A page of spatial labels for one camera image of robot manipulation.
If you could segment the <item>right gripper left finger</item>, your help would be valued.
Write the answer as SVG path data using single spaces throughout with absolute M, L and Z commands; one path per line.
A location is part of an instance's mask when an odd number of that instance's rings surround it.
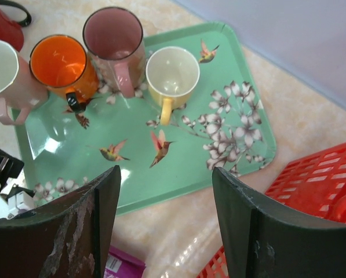
M 0 277 L 103 277 L 121 188 L 118 165 L 51 202 L 0 219 Z

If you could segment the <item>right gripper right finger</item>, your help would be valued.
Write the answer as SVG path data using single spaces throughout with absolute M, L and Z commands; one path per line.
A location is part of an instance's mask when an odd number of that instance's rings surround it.
M 212 185 L 230 277 L 346 277 L 346 224 L 285 206 L 221 167 Z

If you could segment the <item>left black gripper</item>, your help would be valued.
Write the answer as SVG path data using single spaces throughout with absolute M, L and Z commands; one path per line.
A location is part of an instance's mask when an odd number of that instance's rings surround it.
M 0 149 L 0 185 L 6 187 L 7 180 L 16 179 L 24 167 L 24 162 Z

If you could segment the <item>pink cream mug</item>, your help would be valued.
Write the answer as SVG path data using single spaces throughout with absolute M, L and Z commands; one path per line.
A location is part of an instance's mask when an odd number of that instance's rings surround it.
M 28 62 L 0 40 L 0 122 L 22 125 L 47 100 L 47 88 L 32 76 Z

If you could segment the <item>orange mug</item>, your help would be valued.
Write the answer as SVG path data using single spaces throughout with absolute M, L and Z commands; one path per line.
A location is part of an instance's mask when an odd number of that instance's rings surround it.
M 33 77 L 66 100 L 76 114 L 86 110 L 99 88 L 90 56 L 79 41 L 68 35 L 41 39 L 31 51 L 29 66 Z

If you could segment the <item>red mug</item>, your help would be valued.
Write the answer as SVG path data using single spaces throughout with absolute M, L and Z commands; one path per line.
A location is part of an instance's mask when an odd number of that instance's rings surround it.
M 13 1 L 0 1 L 0 5 L 17 8 L 26 14 L 23 20 L 15 21 L 10 19 L 0 9 L 0 40 L 9 43 L 15 50 L 20 52 L 24 45 L 22 28 L 31 24 L 32 16 L 29 11 L 19 3 Z

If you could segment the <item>pink floral mug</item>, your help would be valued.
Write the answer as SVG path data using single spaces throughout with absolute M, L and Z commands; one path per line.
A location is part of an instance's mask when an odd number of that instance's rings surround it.
M 82 36 L 106 84 L 125 98 L 135 97 L 146 65 L 144 31 L 136 15 L 117 6 L 101 8 L 86 19 Z

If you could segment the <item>yellow mug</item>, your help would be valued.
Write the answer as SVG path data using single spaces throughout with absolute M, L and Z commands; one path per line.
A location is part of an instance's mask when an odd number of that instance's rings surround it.
M 172 111 L 184 104 L 201 76 L 198 61 L 178 46 L 163 47 L 148 59 L 145 75 L 152 99 L 161 107 L 160 124 L 168 125 Z

